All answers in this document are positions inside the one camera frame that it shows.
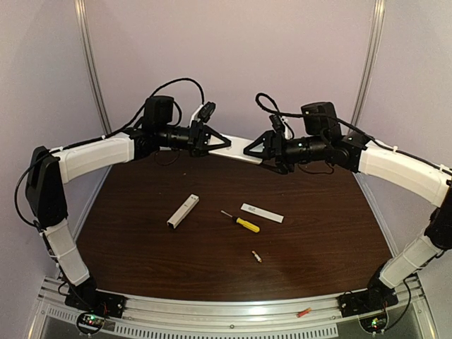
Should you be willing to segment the yellow handled screwdriver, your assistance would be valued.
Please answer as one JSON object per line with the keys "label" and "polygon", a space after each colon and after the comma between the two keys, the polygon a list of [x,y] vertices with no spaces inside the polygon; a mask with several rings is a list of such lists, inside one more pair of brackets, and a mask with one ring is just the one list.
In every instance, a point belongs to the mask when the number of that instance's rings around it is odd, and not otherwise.
{"label": "yellow handled screwdriver", "polygon": [[224,211],[224,210],[221,210],[220,212],[221,212],[223,215],[226,215],[226,216],[227,216],[229,219],[231,219],[234,223],[236,223],[236,224],[238,224],[238,225],[241,225],[242,227],[246,228],[247,230],[250,230],[250,231],[252,231],[252,232],[254,232],[254,233],[259,233],[259,232],[261,231],[261,229],[260,229],[259,226],[255,225],[255,224],[253,224],[253,223],[251,223],[251,222],[249,222],[249,221],[246,221],[246,220],[244,220],[244,219],[242,219],[242,218],[240,218],[240,217],[237,217],[237,216],[233,216],[233,215],[227,213],[227,212]]}

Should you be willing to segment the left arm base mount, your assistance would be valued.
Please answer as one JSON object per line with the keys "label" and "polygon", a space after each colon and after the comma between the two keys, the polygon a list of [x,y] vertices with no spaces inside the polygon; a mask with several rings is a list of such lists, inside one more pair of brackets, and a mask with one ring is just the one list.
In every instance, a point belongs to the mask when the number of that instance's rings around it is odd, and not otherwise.
{"label": "left arm base mount", "polygon": [[99,333],[109,319],[120,319],[126,298],[123,295],[98,290],[70,290],[65,305],[81,311],[76,328],[88,337]]}

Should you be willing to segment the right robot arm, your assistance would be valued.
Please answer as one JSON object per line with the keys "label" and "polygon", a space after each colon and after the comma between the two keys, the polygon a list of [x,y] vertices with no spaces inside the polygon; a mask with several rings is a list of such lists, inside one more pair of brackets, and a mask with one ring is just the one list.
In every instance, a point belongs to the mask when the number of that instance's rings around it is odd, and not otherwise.
{"label": "right robot arm", "polygon": [[401,254],[382,265],[369,281],[369,289],[392,290],[425,267],[435,256],[451,249],[451,171],[388,146],[357,127],[344,136],[331,102],[305,105],[297,117],[304,120],[307,136],[283,136],[284,113],[271,110],[273,130],[263,133],[244,154],[274,160],[273,171],[293,172],[295,165],[324,161],[354,173],[386,180],[411,191],[435,206],[428,226]]}

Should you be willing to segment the white air conditioner remote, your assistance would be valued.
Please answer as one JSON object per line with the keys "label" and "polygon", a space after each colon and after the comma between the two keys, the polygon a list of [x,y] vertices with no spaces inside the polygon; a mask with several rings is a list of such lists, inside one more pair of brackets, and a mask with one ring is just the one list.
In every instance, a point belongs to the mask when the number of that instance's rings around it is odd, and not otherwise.
{"label": "white air conditioner remote", "polygon": [[230,136],[227,134],[223,134],[222,136],[230,140],[231,145],[226,148],[210,150],[208,152],[209,155],[215,155],[231,160],[246,162],[253,165],[260,165],[263,162],[263,160],[258,157],[244,154],[245,147],[251,144],[252,140],[238,136]]}

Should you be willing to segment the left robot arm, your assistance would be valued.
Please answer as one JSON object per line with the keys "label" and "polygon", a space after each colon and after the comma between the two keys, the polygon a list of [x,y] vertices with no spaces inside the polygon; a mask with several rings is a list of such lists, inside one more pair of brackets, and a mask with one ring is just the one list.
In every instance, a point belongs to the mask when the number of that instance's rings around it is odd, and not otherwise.
{"label": "left robot arm", "polygon": [[92,304],[97,283],[78,249],[69,225],[68,186],[82,177],[147,158],[162,148],[184,150],[194,157],[228,150],[232,139],[208,124],[215,103],[202,102],[188,126],[174,120],[171,96],[152,95],[138,114],[119,130],[59,148],[38,146],[18,180],[35,228],[69,287],[69,297]]}

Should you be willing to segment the slim white remote control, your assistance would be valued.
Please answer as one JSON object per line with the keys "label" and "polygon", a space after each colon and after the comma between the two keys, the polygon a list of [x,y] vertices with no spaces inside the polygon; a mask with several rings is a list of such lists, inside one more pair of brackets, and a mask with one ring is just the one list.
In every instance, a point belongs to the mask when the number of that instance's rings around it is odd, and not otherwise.
{"label": "slim white remote control", "polygon": [[185,217],[194,209],[198,202],[199,197],[195,194],[191,194],[167,220],[167,225],[175,230],[185,219]]}

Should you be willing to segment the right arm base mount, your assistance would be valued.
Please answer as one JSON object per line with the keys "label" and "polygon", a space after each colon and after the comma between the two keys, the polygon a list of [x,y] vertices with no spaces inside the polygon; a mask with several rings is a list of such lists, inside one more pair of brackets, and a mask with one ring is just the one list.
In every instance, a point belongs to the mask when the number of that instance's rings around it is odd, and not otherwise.
{"label": "right arm base mount", "polygon": [[337,297],[341,316],[356,316],[359,325],[366,333],[383,333],[389,325],[388,308],[398,304],[394,292],[384,296],[378,289],[347,291]]}

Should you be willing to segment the white battery cover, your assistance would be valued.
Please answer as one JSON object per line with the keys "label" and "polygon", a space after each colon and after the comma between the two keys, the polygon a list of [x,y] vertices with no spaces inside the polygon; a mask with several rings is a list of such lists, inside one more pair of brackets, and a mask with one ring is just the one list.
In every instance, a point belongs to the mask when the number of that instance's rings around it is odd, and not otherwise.
{"label": "white battery cover", "polygon": [[265,218],[267,220],[271,220],[273,222],[282,223],[284,220],[283,215],[279,215],[277,213],[270,212],[268,210],[264,210],[262,208],[258,208],[256,206],[249,205],[247,203],[243,203],[241,206],[241,210],[244,212],[251,213],[253,215],[257,215],[261,218]]}

